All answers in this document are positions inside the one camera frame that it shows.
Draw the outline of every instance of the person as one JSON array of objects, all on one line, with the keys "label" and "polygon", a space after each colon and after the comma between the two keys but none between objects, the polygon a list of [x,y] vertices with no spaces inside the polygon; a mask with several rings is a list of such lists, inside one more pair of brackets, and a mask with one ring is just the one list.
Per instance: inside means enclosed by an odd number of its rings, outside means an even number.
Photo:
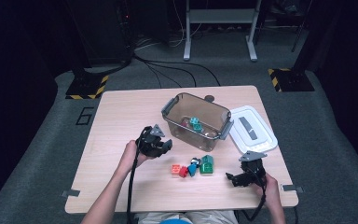
[{"label": "person", "polygon": [[[130,173],[133,161],[136,155],[137,146],[134,140],[127,143],[124,152],[120,158],[117,169],[114,171],[111,179],[106,187],[101,192],[100,196],[84,216],[81,223],[83,224],[97,224],[97,223],[112,223],[113,216],[116,209],[117,198],[121,187],[127,175]],[[149,160],[144,154],[140,153],[138,156],[137,166]],[[278,182],[269,174],[266,174],[266,202],[265,206],[269,210],[272,224],[284,224],[285,216],[281,204]],[[256,184],[251,185],[255,193],[261,197],[263,190]],[[139,218],[139,223],[224,223],[224,224],[238,224],[238,221],[233,216],[233,211],[199,211],[188,213],[144,213],[136,214]]]}]

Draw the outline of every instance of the white metal stand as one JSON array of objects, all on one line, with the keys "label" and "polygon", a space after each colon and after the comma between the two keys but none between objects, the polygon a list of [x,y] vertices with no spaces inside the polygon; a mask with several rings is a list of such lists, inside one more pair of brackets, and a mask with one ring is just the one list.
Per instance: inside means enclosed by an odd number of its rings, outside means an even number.
[{"label": "white metal stand", "polygon": [[186,45],[183,59],[190,60],[191,51],[191,23],[251,23],[251,32],[246,36],[250,59],[257,62],[255,46],[253,43],[255,26],[257,24],[258,13],[261,0],[257,0],[255,8],[245,9],[191,9],[190,0],[186,0]]}]

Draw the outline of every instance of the table top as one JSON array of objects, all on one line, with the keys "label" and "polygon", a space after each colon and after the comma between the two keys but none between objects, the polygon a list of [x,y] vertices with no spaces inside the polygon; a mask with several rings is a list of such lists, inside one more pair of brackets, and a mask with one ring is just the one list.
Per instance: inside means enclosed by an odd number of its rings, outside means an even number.
[{"label": "table top", "polygon": [[[132,212],[190,211],[210,209],[256,208],[259,198],[251,188],[233,187],[226,173],[243,173],[239,157],[230,136],[218,140],[211,152],[200,150],[183,142],[170,133],[161,109],[176,94],[187,92],[200,98],[214,96],[214,103],[228,109],[250,105],[270,127],[269,119],[257,88],[254,86],[228,86],[138,91],[107,91],[103,94],[96,112],[89,138],[79,163],[73,190],[77,197],[68,196],[65,211],[70,214],[87,213],[115,171],[125,145],[137,139],[146,126],[158,124],[165,133],[161,141],[172,139],[172,149],[167,154],[144,162],[136,169],[132,189]],[[277,146],[263,158],[266,172],[279,184],[291,185],[292,180]],[[172,177],[173,164],[188,166],[192,158],[213,157],[213,174]],[[116,212],[127,210],[128,175],[117,200]],[[295,191],[281,190],[282,206],[298,204]]]}]

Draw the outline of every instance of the plastic storage container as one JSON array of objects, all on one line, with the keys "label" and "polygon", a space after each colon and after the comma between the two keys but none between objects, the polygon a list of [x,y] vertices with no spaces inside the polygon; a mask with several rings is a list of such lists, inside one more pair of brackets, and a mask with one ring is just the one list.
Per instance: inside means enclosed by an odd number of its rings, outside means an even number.
[{"label": "plastic storage container", "polygon": [[172,136],[204,151],[225,140],[233,124],[227,108],[185,92],[172,98],[161,113]]}]

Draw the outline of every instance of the human arm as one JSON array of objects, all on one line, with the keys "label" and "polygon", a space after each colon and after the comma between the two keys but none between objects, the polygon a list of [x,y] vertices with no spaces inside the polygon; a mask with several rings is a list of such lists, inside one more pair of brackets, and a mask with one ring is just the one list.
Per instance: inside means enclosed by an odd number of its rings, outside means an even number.
[{"label": "human arm", "polygon": [[[252,187],[257,195],[263,195],[263,190],[257,186],[257,184],[252,184]],[[271,215],[271,224],[286,223],[279,194],[278,181],[269,174],[266,174],[266,202],[264,205]]]},{"label": "human arm", "polygon": [[[128,173],[131,171],[136,155],[136,150],[137,146],[135,141],[130,140],[124,149],[117,169],[81,223],[99,224],[112,222],[116,209],[118,194],[120,193],[124,180],[126,179]],[[147,157],[140,153],[138,156],[137,166],[141,165],[146,160]]]}]

